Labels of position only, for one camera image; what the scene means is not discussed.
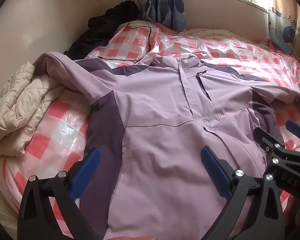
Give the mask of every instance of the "black jacket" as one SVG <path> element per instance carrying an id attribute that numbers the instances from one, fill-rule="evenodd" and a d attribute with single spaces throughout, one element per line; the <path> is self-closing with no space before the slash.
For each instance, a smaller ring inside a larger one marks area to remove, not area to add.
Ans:
<path id="1" fill-rule="evenodd" d="M 106 11 L 103 16 L 89 19 L 87 30 L 65 54 L 72 60 L 85 58 L 93 49 L 108 45 L 120 24 L 137 19 L 139 9 L 133 1 L 125 1 Z"/>

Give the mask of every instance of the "blue gripper pad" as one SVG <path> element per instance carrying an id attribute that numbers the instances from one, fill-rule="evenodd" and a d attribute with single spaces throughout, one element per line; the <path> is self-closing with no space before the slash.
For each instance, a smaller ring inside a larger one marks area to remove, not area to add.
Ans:
<path id="1" fill-rule="evenodd" d="M 100 163 L 100 151 L 93 149 L 92 152 L 83 160 L 83 164 L 71 181 L 70 198 L 75 201 L 81 198 L 85 192 L 94 172 Z"/>
<path id="2" fill-rule="evenodd" d="M 287 120 L 286 129 L 300 139 L 300 125 L 291 120 Z"/>
<path id="3" fill-rule="evenodd" d="M 230 200 L 232 197 L 230 178 L 207 147 L 203 147 L 201 150 L 201 162 L 219 195 Z"/>

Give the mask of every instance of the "jacket sleeve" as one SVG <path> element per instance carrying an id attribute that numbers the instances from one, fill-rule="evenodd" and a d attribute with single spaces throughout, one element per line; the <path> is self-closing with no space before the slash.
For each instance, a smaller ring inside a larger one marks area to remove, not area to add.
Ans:
<path id="1" fill-rule="evenodd" d="M 269 103 L 273 102 L 275 99 L 287 104 L 300 101 L 299 90 L 279 86 L 267 81 L 244 80 L 243 82 L 263 96 Z"/>
<path id="2" fill-rule="evenodd" d="M 114 75 L 102 66 L 86 70 L 58 52 L 41 55 L 34 66 L 35 74 L 48 73 L 65 87 L 83 93 L 90 105 L 111 92 L 125 78 L 123 75 Z"/>

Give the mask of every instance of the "purple jacket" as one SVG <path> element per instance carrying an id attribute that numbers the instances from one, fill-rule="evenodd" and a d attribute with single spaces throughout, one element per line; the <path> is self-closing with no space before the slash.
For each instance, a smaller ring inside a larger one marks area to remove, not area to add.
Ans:
<path id="1" fill-rule="evenodd" d="M 110 69 L 101 59 L 53 52 L 34 65 L 91 104 L 86 152 L 99 148 L 101 164 L 80 210 L 101 239 L 201 239 L 226 203 L 201 163 L 202 147 L 261 177 L 265 152 L 252 132 L 261 126 L 283 144 L 269 103 L 300 99 L 300 91 L 192 55 Z"/>

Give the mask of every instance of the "silver screw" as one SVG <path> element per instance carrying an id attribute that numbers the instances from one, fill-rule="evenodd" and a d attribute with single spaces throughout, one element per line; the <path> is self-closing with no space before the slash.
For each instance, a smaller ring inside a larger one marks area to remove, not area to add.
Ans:
<path id="1" fill-rule="evenodd" d="M 242 177 L 244 175 L 244 172 L 242 170 L 236 170 L 235 171 L 235 174 L 238 176 L 238 177 Z"/>
<path id="2" fill-rule="evenodd" d="M 35 179 L 36 179 L 36 177 L 35 177 L 35 175 L 32 175 L 32 176 L 30 176 L 30 178 L 29 178 L 29 181 L 35 181 Z"/>
<path id="3" fill-rule="evenodd" d="M 273 180 L 273 177 L 272 177 L 272 175 L 267 174 L 267 175 L 266 175 L 266 179 L 267 179 L 267 180 Z"/>
<path id="4" fill-rule="evenodd" d="M 67 173 L 66 173 L 65 171 L 60 171 L 60 172 L 58 173 L 58 177 L 59 177 L 59 178 L 64 178 L 66 175 L 67 175 Z"/>

